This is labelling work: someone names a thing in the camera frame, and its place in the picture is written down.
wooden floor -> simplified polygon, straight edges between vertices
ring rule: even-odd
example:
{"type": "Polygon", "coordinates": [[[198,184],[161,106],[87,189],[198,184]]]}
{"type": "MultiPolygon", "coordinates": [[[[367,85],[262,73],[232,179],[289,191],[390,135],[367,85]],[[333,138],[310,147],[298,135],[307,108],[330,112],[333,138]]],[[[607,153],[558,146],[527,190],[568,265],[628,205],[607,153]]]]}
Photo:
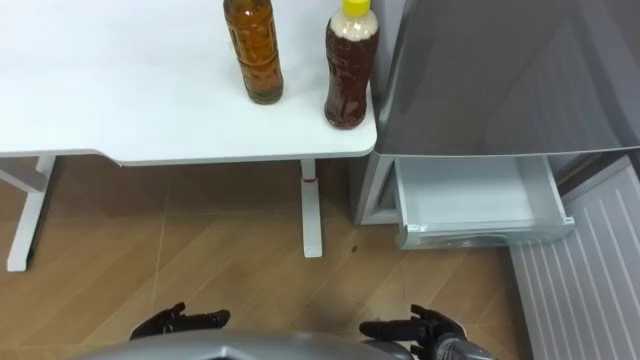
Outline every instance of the wooden floor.
{"type": "MultiPolygon", "coordinates": [[[[30,270],[0,273],[0,359],[58,359],[126,341],[179,301],[230,327],[359,338],[411,303],[460,320],[500,359],[529,358],[504,249],[399,251],[394,226],[350,223],[346,164],[319,163],[325,255],[301,249],[296,162],[121,169],[58,160],[30,270]]],[[[0,257],[24,196],[0,184],[0,257]]]]}

table leg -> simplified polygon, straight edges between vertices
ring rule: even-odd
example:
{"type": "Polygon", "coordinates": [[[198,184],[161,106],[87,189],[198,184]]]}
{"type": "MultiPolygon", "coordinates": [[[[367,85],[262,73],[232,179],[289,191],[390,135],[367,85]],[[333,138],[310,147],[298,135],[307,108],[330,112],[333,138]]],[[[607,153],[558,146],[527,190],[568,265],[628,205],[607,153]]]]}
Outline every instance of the table leg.
{"type": "Polygon", "coordinates": [[[300,160],[302,166],[302,241],[304,257],[322,256],[322,227],[320,221],[320,196],[316,178],[315,160],[300,160]]]}
{"type": "Polygon", "coordinates": [[[49,185],[55,156],[41,156],[36,168],[18,159],[0,159],[0,179],[27,192],[20,222],[7,259],[8,271],[25,271],[49,185]]]}

gray refrigerator door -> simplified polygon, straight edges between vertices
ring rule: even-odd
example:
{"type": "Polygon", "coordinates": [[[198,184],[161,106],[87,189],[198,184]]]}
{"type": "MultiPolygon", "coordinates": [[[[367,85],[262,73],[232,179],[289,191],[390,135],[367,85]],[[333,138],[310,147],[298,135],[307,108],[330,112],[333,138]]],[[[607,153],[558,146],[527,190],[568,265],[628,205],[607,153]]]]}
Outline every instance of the gray refrigerator door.
{"type": "Polygon", "coordinates": [[[374,0],[391,155],[640,146],[637,0],[374,0]]]}

open drawer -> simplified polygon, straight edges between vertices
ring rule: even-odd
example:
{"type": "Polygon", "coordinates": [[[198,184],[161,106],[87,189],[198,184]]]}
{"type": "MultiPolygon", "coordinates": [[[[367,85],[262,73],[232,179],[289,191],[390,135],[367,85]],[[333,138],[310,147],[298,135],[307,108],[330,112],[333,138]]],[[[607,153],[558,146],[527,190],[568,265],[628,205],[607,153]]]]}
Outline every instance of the open drawer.
{"type": "Polygon", "coordinates": [[[401,158],[390,180],[401,249],[549,242],[575,225],[546,157],[401,158]]]}

table top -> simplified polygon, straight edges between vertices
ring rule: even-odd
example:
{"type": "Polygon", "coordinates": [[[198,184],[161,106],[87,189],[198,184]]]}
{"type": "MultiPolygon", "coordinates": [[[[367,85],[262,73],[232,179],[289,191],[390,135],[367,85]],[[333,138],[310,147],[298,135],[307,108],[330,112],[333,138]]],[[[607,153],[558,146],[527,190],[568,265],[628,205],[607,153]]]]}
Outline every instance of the table top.
{"type": "Polygon", "coordinates": [[[123,165],[367,154],[325,120],[338,0],[272,0],[284,95],[246,95],[221,0],[0,0],[0,156],[102,153],[123,165]]]}

